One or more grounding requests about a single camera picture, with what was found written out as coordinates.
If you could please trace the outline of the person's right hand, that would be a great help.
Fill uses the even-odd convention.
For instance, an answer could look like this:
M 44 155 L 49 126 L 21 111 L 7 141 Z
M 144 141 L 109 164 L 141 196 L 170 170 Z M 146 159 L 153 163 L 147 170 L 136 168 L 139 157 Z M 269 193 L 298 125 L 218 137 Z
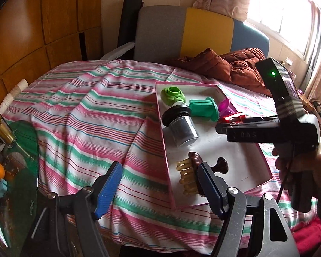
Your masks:
M 313 197 L 317 198 L 317 214 L 321 220 L 321 146 L 316 151 L 300 154 L 292 161 L 280 156 L 277 149 L 272 150 L 276 156 L 275 167 L 279 170 L 279 178 L 285 190 L 293 186 L 293 174 L 300 172 L 311 172 L 315 182 Z

